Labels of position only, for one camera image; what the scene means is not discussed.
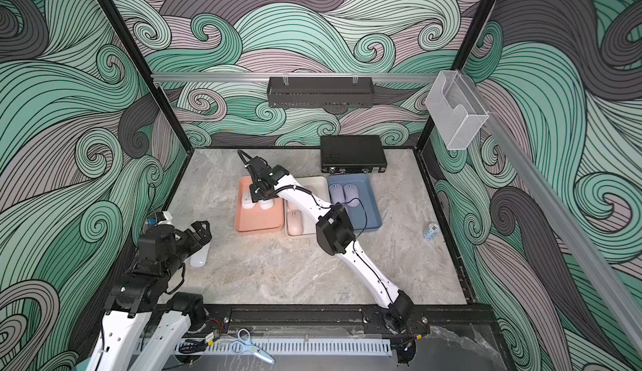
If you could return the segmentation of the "pale blue white mouse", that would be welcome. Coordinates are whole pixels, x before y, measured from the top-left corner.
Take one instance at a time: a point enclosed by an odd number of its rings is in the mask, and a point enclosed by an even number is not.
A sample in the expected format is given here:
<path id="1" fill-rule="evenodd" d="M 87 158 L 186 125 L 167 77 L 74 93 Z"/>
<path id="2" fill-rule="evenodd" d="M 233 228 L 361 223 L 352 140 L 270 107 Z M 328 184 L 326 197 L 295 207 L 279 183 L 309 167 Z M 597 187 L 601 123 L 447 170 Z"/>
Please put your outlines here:
<path id="1" fill-rule="evenodd" d="M 202 268 L 206 265 L 210 244 L 205 244 L 200 250 L 190 257 L 190 264 L 194 268 Z"/>

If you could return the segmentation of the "pink storage tray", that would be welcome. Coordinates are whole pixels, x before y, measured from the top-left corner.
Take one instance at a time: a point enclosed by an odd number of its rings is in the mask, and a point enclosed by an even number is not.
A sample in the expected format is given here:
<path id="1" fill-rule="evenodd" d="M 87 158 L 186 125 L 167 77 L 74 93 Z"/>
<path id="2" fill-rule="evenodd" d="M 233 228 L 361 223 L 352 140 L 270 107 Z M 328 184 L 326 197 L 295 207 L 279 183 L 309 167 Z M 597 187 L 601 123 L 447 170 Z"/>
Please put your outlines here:
<path id="1" fill-rule="evenodd" d="M 271 208 L 263 209 L 259 203 L 254 203 L 252 208 L 243 206 L 243 199 L 248 197 L 249 186 L 252 184 L 250 176 L 239 180 L 237 185 L 236 218 L 234 229 L 241 234 L 261 234 L 281 231 L 285 224 L 284 200 L 274 199 Z"/>

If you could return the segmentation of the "cream storage tray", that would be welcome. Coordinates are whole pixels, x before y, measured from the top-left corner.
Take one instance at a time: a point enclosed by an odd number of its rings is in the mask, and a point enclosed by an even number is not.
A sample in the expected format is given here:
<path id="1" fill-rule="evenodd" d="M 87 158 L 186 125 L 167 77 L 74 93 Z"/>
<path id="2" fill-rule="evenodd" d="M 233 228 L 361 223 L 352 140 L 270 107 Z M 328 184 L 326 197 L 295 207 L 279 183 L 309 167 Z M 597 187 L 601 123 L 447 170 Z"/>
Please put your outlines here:
<path id="1" fill-rule="evenodd" d="M 317 201 L 322 206 L 329 206 L 330 196 L 329 196 L 329 184 L 327 179 L 322 176 L 309 176 L 304 178 L 297 178 L 297 182 L 305 189 L 310 191 L 316 196 Z M 311 238 L 316 237 L 316 224 L 318 219 L 310 213 L 308 209 L 311 206 L 315 213 L 317 213 L 320 208 L 314 204 L 314 201 L 310 194 L 299 192 L 299 200 L 294 204 L 286 202 L 285 212 L 285 233 L 287 237 L 290 238 Z M 303 214 L 304 219 L 304 234 L 298 237 L 291 237 L 287 233 L 287 221 L 286 215 L 289 210 L 300 210 Z"/>

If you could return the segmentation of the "pink mouse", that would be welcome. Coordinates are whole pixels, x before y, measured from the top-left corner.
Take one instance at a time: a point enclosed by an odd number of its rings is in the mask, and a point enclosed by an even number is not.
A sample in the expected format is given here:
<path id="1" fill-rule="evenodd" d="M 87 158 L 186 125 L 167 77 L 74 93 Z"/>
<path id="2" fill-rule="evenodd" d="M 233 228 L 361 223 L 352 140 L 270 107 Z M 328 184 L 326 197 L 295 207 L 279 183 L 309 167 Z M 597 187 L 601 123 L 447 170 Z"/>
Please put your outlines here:
<path id="1" fill-rule="evenodd" d="M 304 219 L 300 210 L 289 210 L 286 215 L 287 233 L 291 237 L 298 237 L 304 234 Z"/>

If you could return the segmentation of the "purple mouse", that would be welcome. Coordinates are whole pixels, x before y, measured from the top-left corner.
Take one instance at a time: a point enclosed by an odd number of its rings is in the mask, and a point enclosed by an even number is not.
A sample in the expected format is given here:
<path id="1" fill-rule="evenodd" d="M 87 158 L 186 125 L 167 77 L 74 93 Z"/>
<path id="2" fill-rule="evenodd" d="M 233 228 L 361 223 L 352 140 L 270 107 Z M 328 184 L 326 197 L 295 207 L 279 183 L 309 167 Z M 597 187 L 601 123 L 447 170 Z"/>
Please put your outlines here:
<path id="1" fill-rule="evenodd" d="M 345 204 L 349 207 L 356 207 L 360 205 L 359 190 L 354 184 L 344 185 L 344 198 Z"/>
<path id="2" fill-rule="evenodd" d="M 346 202 L 344 187 L 342 185 L 330 185 L 329 194 L 333 204 L 344 204 Z"/>

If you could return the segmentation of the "blue storage tray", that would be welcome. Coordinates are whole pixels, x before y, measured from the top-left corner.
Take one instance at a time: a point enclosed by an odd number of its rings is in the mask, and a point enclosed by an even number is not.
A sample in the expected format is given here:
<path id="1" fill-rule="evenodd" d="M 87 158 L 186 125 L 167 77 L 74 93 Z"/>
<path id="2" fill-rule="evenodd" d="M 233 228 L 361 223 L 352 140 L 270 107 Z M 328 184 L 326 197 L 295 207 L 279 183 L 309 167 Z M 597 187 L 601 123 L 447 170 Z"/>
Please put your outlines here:
<path id="1" fill-rule="evenodd" d="M 358 187 L 360 205 L 349 207 L 345 203 L 343 204 L 356 232 L 361 232 L 363 230 L 374 231 L 381 228 L 381 214 L 379 212 L 368 175 L 331 175 L 328 178 L 328 183 L 329 186 L 332 184 L 342 186 L 354 184 Z"/>

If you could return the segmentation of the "white mouse with logo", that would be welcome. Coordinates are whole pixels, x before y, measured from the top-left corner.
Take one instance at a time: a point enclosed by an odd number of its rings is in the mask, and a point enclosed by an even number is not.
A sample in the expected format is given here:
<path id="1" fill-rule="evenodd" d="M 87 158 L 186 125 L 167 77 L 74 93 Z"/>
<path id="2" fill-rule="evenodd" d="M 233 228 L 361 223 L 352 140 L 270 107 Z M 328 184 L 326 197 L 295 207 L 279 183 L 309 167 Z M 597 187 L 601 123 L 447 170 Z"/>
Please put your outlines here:
<path id="1" fill-rule="evenodd" d="M 255 207 L 256 203 L 252 200 L 252 195 L 250 190 L 245 190 L 243 192 L 241 204 L 244 210 L 251 210 L 252 208 Z"/>

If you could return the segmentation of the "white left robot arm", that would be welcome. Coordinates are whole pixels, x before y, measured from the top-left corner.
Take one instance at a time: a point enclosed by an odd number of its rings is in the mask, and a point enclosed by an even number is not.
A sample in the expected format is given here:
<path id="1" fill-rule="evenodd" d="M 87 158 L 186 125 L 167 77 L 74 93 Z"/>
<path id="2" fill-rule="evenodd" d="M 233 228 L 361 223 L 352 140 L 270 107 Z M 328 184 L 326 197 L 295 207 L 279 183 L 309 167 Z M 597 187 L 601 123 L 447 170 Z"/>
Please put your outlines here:
<path id="1" fill-rule="evenodd" d="M 168 220 L 150 225 L 139 239 L 132 267 L 113 285 L 101 321 L 100 335 L 88 370 L 162 370 L 182 337 L 206 324 L 200 294 L 170 289 L 176 272 L 185 272 L 185 260 L 212 240 L 206 220 L 177 230 Z M 155 332 L 136 357 L 134 352 L 162 295 L 164 305 Z"/>

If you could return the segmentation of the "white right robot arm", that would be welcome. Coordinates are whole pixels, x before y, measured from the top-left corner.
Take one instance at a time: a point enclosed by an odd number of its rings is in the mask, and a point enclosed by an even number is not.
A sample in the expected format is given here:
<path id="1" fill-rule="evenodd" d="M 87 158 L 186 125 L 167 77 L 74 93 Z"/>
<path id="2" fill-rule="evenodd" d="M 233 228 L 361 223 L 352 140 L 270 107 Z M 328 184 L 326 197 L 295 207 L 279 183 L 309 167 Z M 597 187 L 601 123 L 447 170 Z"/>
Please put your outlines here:
<path id="1" fill-rule="evenodd" d="M 252 157 L 243 150 L 237 154 L 252 180 L 249 187 L 252 201 L 279 197 L 302 210 L 315 222 L 320 248 L 331 256 L 339 256 L 383 309 L 386 327 L 394 334 L 409 332 L 408 322 L 413 314 L 414 302 L 366 255 L 345 205 L 331 204 L 317 197 L 281 165 L 271 166 L 265 159 Z"/>

